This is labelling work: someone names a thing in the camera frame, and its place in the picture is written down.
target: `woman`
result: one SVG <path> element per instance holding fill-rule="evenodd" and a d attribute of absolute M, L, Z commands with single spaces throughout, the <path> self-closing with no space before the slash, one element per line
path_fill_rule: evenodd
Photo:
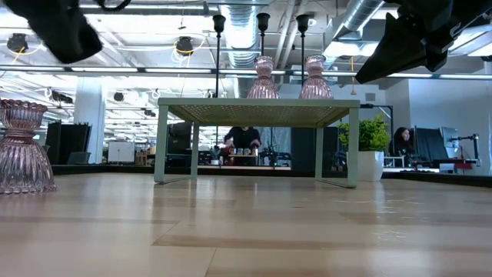
<path fill-rule="evenodd" d="M 390 154 L 392 157 L 405 156 L 405 164 L 409 164 L 409 158 L 414 154 L 414 148 L 410 140 L 410 131 L 407 128 L 400 127 L 394 133 L 393 141 L 390 142 Z M 401 166 L 401 162 L 396 161 L 396 166 Z"/>

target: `glass candle holder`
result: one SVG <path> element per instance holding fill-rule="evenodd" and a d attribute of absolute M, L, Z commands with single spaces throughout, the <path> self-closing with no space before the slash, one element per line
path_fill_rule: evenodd
<path fill-rule="evenodd" d="M 271 80 L 271 71 L 274 68 L 274 59 L 268 56 L 259 56 L 254 60 L 258 78 L 248 93 L 248 98 L 278 98 L 277 87 Z"/>
<path fill-rule="evenodd" d="M 323 79 L 323 64 L 326 58 L 323 55 L 310 55 L 306 58 L 306 69 L 309 74 L 302 86 L 300 99 L 333 99 L 331 89 Z"/>
<path fill-rule="evenodd" d="M 56 190 L 48 156 L 32 139 L 47 110 L 30 102 L 0 101 L 0 119 L 7 129 L 0 142 L 0 194 Z"/>

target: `exposed ductwork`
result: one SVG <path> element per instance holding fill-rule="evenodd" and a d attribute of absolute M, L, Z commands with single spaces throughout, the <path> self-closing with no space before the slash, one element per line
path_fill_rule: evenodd
<path fill-rule="evenodd" d="M 110 15 L 111 12 L 103 11 L 95 4 L 81 4 L 82 12 L 85 15 Z M 219 15 L 218 6 L 209 6 L 206 2 L 203 5 L 159 5 L 159 4 L 130 4 L 125 9 L 118 12 L 118 15 L 198 15 L 213 16 Z"/>
<path fill-rule="evenodd" d="M 361 33 L 362 28 L 371 20 L 383 4 L 383 0 L 351 0 L 348 3 L 347 11 L 343 15 L 330 20 L 324 42 L 327 46 L 324 52 L 324 55 L 327 56 L 325 68 L 330 68 L 338 58 L 336 55 L 330 55 L 328 47 L 331 42 L 335 38 L 342 40 L 344 36 L 354 32 Z"/>
<path fill-rule="evenodd" d="M 339 29 L 335 38 L 360 31 L 383 4 L 383 0 L 351 0 L 348 2 L 344 20 L 341 22 L 342 28 Z"/>
<path fill-rule="evenodd" d="M 252 49 L 258 46 L 258 8 L 248 5 L 225 5 L 222 15 L 226 18 L 224 35 L 228 48 Z M 229 52 L 229 62 L 233 68 L 253 68 L 256 52 Z M 248 96 L 254 79 L 239 78 L 238 94 L 240 98 Z"/>

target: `person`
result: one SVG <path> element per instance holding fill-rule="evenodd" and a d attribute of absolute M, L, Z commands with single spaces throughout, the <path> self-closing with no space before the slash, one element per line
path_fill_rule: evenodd
<path fill-rule="evenodd" d="M 224 143 L 227 147 L 236 149 L 260 147 L 260 132 L 252 127 L 232 127 L 224 137 Z"/>
<path fill-rule="evenodd" d="M 393 140 L 390 142 L 390 154 L 392 157 L 405 156 L 405 164 L 409 163 L 410 156 L 414 154 L 414 148 L 408 128 L 400 127 L 394 133 Z M 401 166 L 401 162 L 397 161 L 396 166 Z"/>

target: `green plant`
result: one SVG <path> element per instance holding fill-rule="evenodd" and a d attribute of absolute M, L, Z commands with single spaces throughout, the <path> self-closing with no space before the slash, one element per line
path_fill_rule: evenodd
<path fill-rule="evenodd" d="M 374 119 L 365 119 L 359 123 L 359 151 L 378 151 L 386 149 L 391 140 L 391 135 L 386 131 L 387 123 L 383 115 L 376 115 Z M 338 124 L 341 131 L 340 141 L 348 149 L 348 123 Z"/>

